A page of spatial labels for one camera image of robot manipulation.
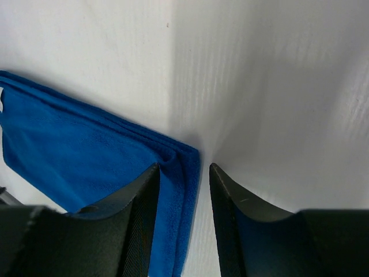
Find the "white wall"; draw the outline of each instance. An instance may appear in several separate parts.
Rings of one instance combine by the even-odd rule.
[[[369,208],[368,12],[366,0],[2,0],[0,68],[201,149],[183,275],[220,276],[210,162],[291,211]],[[46,201],[0,170],[19,199]]]

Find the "towel fold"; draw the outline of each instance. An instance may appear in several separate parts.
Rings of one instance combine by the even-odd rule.
[[[149,276],[180,276],[198,189],[199,152],[8,72],[0,71],[0,87],[6,164],[69,212],[159,163]]]

